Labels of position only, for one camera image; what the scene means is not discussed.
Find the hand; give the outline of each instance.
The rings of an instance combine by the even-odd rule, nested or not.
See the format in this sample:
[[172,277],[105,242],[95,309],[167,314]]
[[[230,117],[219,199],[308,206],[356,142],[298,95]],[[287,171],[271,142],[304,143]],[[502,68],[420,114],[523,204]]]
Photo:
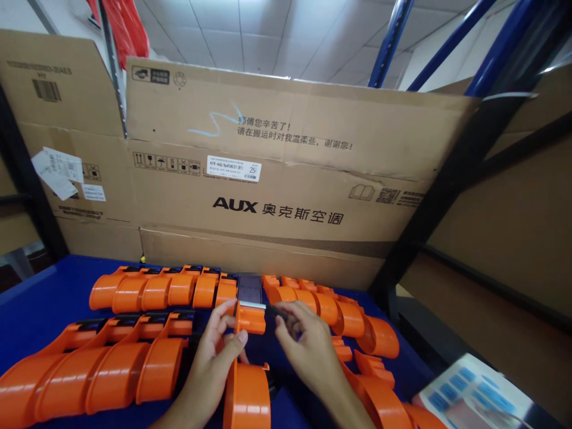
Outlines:
[[347,384],[329,326],[302,301],[279,302],[276,307],[289,315],[286,323],[276,317],[276,337],[298,377],[322,400]]
[[279,302],[288,314],[276,316],[276,337],[298,377],[320,398],[340,429],[375,429],[352,390],[332,343],[329,326],[302,301]]
[[244,352],[248,333],[242,330],[236,337],[223,336],[228,328],[235,326],[236,319],[225,312],[236,302],[236,299],[228,300],[213,310],[185,386],[154,428],[203,428],[222,398],[233,361],[240,356],[241,362],[248,363]]

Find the red bag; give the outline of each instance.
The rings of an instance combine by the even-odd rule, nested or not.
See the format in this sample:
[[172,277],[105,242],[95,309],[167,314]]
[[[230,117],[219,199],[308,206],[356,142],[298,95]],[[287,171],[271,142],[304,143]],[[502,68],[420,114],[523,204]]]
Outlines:
[[[95,19],[101,24],[97,0],[87,0]],[[143,28],[133,0],[103,0],[113,31],[119,65],[127,68],[127,57],[149,58],[149,38]]]

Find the orange plastic housing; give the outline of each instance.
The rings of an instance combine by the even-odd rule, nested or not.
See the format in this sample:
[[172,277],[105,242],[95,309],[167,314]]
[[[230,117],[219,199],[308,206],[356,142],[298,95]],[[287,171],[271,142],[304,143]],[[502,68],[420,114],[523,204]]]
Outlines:
[[317,285],[316,288],[318,289],[318,292],[331,296],[335,300],[339,298],[338,294],[335,293],[334,290],[329,287]]
[[385,320],[363,315],[365,331],[357,344],[367,355],[395,359],[399,355],[399,340]]
[[266,292],[266,296],[268,296],[271,288],[280,287],[280,282],[276,276],[264,275],[262,276],[262,287],[264,288],[264,292]]
[[143,290],[141,310],[165,310],[169,304],[171,282],[178,274],[177,268],[163,268],[159,274],[151,277]]
[[249,334],[262,335],[266,331],[266,321],[264,320],[264,309],[249,307],[237,303],[236,317],[240,318],[242,329],[246,329]]
[[115,292],[121,282],[128,277],[138,276],[141,271],[135,267],[121,266],[115,273],[101,276],[89,295],[89,308],[92,310],[111,308]]
[[140,312],[143,290],[147,281],[157,276],[155,270],[154,268],[143,268],[137,275],[132,275],[124,279],[117,287],[115,296],[113,297],[113,303],[111,304],[111,310],[115,314]]
[[359,372],[368,377],[376,377],[385,382],[390,389],[395,388],[395,379],[393,374],[386,370],[380,358],[375,356],[368,356],[356,350],[356,364]]
[[309,290],[311,292],[317,292],[318,288],[314,284],[313,281],[298,279],[298,285],[300,285],[300,289],[302,290]]
[[178,320],[178,313],[171,313],[165,326],[153,341],[141,370],[135,402],[141,404],[173,396],[175,383],[181,367],[183,348],[189,340],[169,338],[170,335],[190,336],[191,320]]
[[313,292],[312,294],[316,300],[317,314],[328,325],[335,325],[338,321],[338,306],[335,304],[335,300],[323,293]]
[[68,353],[55,367],[47,383],[36,393],[35,418],[38,422],[86,412],[90,383],[100,362],[111,350],[106,344],[120,341],[132,330],[117,326],[118,323],[118,319],[108,320],[90,342]]
[[340,362],[353,391],[362,401],[378,429],[413,429],[399,398],[385,381],[377,377],[356,375]]
[[332,326],[336,335],[345,337],[363,337],[365,326],[358,307],[345,302],[336,302],[338,307],[338,321]]
[[141,316],[124,339],[111,347],[100,362],[86,397],[86,413],[125,408],[135,399],[137,383],[151,344],[139,342],[156,338],[162,323]]
[[298,281],[296,279],[293,279],[290,277],[286,277],[286,276],[280,277],[280,283],[282,284],[283,287],[291,287],[292,289],[299,289],[300,288]]
[[318,313],[318,305],[316,304],[316,299],[312,292],[302,289],[295,289],[294,292],[296,293],[296,297],[310,307],[314,313]]
[[203,273],[198,277],[195,284],[195,293],[192,298],[193,308],[213,308],[215,289],[219,284],[221,276],[226,276],[226,274],[215,272],[208,267],[203,268]]
[[[234,333],[248,328],[252,313],[237,303],[237,322]],[[238,363],[235,359],[226,379],[224,429],[270,429],[270,392],[264,367]]]
[[0,378],[0,422],[3,428],[24,428],[36,423],[36,392],[42,390],[57,365],[95,336],[95,330],[83,331],[71,324],[52,343],[35,355],[25,357]]
[[344,344],[342,337],[332,337],[335,354],[342,362],[350,362],[352,359],[352,349]]
[[293,302],[298,299],[298,296],[296,295],[296,289],[285,286],[269,288],[269,292],[266,293],[266,296],[272,305],[280,301]]
[[[214,303],[214,306],[218,307],[223,302],[236,298],[237,293],[238,287],[236,278],[230,276],[221,276],[219,287],[216,290],[216,302]],[[229,308],[226,314],[232,316],[234,314],[234,308]]]
[[435,415],[424,408],[408,403],[404,403],[403,408],[405,408],[405,412],[409,415],[411,424],[415,429],[446,429],[447,427]]
[[192,295],[195,291],[197,278],[202,273],[200,268],[185,265],[181,272],[171,280],[167,303],[169,306],[191,305]]

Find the fingernail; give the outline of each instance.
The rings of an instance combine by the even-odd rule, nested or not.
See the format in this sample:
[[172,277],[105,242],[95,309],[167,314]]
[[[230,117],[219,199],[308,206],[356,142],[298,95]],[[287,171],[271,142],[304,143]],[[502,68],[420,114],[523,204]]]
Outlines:
[[238,333],[238,341],[240,341],[241,343],[246,343],[246,340],[248,340],[248,332],[247,331],[240,331]]

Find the blue marker scribble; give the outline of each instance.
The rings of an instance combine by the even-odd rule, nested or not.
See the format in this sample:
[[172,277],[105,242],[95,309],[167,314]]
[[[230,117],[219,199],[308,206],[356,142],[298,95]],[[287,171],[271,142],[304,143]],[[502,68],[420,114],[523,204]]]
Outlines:
[[223,117],[223,118],[228,119],[229,121],[231,121],[232,123],[235,123],[235,124],[240,124],[240,123],[242,123],[243,120],[244,120],[244,119],[243,119],[243,114],[240,113],[240,110],[238,109],[238,106],[234,103],[234,101],[231,100],[231,103],[232,103],[232,105],[234,106],[234,108],[237,110],[238,119],[234,119],[234,118],[232,118],[232,117],[230,117],[230,116],[223,115],[222,113],[218,113],[218,112],[211,112],[211,113],[210,113],[210,118],[212,119],[212,121],[213,121],[213,123],[214,123],[214,126],[216,127],[216,134],[212,134],[212,133],[210,133],[210,132],[201,131],[201,130],[193,130],[193,129],[188,130],[188,132],[194,132],[194,133],[197,133],[197,134],[204,135],[204,136],[206,136],[206,137],[218,137],[218,136],[220,135],[220,127],[219,127],[219,124],[217,123],[217,121],[216,121],[216,119],[215,119],[215,116]]

